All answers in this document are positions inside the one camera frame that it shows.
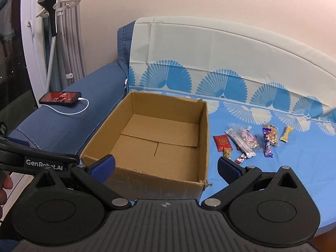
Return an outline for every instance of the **box flap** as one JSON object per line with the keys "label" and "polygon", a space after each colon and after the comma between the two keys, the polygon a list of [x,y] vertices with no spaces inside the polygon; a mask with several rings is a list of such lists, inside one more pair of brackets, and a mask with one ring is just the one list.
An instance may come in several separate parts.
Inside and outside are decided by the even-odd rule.
{"label": "box flap", "polygon": [[198,182],[198,148],[120,135],[111,151],[118,168],[174,180]]}
{"label": "box flap", "polygon": [[81,156],[81,161],[84,165],[91,166],[93,163],[97,162],[98,159],[91,156],[83,155]]}
{"label": "box flap", "polygon": [[197,147],[199,125],[134,114],[121,134],[172,145]]}

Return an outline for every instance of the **blue fan pattern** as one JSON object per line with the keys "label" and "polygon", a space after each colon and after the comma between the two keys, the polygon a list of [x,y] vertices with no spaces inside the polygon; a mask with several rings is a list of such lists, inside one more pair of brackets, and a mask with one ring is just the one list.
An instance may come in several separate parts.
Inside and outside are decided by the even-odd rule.
{"label": "blue fan pattern", "polygon": [[321,116],[321,119],[336,124],[336,108],[333,108],[330,112]]}
{"label": "blue fan pattern", "polygon": [[192,84],[189,72],[176,61],[161,60],[150,64],[143,73],[140,86],[146,88],[163,88],[191,92]]}
{"label": "blue fan pattern", "polygon": [[196,90],[197,95],[221,97],[246,102],[245,81],[232,70],[216,70],[208,73]]}
{"label": "blue fan pattern", "polygon": [[267,83],[258,88],[254,93],[250,104],[262,107],[270,107],[288,112],[291,106],[289,91],[280,83]]}
{"label": "blue fan pattern", "polygon": [[[132,67],[129,68],[129,85],[135,86],[135,74]],[[190,93],[192,81],[187,69],[172,60],[162,60],[150,64],[140,80],[142,88],[158,88],[166,86],[171,90]],[[247,87],[243,78],[232,70],[216,70],[208,73],[199,83],[196,95],[226,98],[242,103],[247,100]],[[290,125],[294,129],[305,132],[310,129],[310,119],[313,119],[319,128],[328,135],[336,135],[336,108],[323,114],[323,106],[313,96],[300,98],[289,113],[291,98],[289,91],[279,83],[262,85],[253,94],[250,104],[259,107],[273,107],[281,110],[273,111],[281,122]],[[269,110],[248,108],[237,103],[226,103],[228,111],[242,121],[253,124],[264,124],[270,121]]]}
{"label": "blue fan pattern", "polygon": [[313,96],[302,97],[295,103],[292,113],[307,118],[318,118],[323,114],[322,103]]}
{"label": "blue fan pattern", "polygon": [[128,85],[135,86],[135,75],[132,67],[128,69]]}

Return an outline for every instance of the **candy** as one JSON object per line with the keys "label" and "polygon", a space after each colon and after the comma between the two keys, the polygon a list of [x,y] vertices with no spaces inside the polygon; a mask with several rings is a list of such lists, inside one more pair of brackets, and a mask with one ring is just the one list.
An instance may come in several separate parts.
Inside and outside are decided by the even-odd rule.
{"label": "candy", "polygon": [[269,135],[271,133],[271,129],[269,128],[263,128],[263,133],[264,133],[264,142],[265,142],[265,153],[264,156],[265,157],[272,157],[273,158],[273,154],[272,154],[272,150],[271,150],[271,145],[270,145],[270,140],[269,140]]}
{"label": "candy", "polygon": [[231,159],[231,149],[229,149],[229,148],[224,148],[224,156],[226,157],[226,158],[229,158],[229,159]]}
{"label": "candy", "polygon": [[218,149],[218,152],[224,151],[224,149],[232,150],[232,146],[227,134],[218,135],[213,137]]}
{"label": "candy", "polygon": [[259,141],[256,136],[252,135],[249,129],[240,128],[239,134],[241,135],[242,139],[248,145],[249,148],[255,149],[260,148]]}
{"label": "candy", "polygon": [[246,154],[247,158],[256,156],[255,152],[246,144],[246,142],[241,138],[241,136],[236,133],[233,128],[225,131],[227,135],[240,147],[240,149]]}
{"label": "candy", "polygon": [[265,124],[265,128],[271,129],[271,133],[269,134],[269,141],[271,145],[277,146],[278,145],[278,131],[277,128],[271,124]]}
{"label": "candy", "polygon": [[245,153],[242,153],[236,160],[235,163],[241,164],[247,158]]}
{"label": "candy", "polygon": [[287,126],[285,132],[283,133],[282,137],[280,137],[281,141],[288,142],[288,135],[294,129],[291,126]]}
{"label": "candy", "polygon": [[259,139],[257,138],[256,135],[254,135],[254,139],[255,139],[256,143],[253,145],[252,148],[253,149],[261,149]]}

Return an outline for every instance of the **sheet with fan pattern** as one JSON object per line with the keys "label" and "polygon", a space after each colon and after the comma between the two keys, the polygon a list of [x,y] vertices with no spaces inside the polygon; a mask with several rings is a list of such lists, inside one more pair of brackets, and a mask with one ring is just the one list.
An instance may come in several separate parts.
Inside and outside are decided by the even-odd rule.
{"label": "sheet with fan pattern", "polygon": [[[217,172],[221,153],[212,136],[224,134],[230,123],[252,126],[261,141],[265,123],[277,126],[279,137],[293,127],[288,143],[272,148],[273,158],[259,151],[242,165],[292,167],[318,206],[320,227],[329,225],[336,221],[336,61],[294,40],[243,28],[238,33],[231,23],[204,18],[139,19],[129,89],[207,102],[212,186],[202,199],[227,185]],[[231,156],[240,154],[234,149]]]}

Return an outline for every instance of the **human hand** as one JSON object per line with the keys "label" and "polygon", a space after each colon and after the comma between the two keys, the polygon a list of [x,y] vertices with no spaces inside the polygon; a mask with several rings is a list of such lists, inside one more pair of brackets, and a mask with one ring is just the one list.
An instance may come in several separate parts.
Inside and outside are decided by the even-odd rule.
{"label": "human hand", "polygon": [[[7,202],[7,194],[4,189],[12,189],[13,181],[12,178],[7,175],[5,182],[3,183],[2,188],[0,188],[0,205],[4,205]],[[0,207],[0,218],[2,218],[2,208]]]}

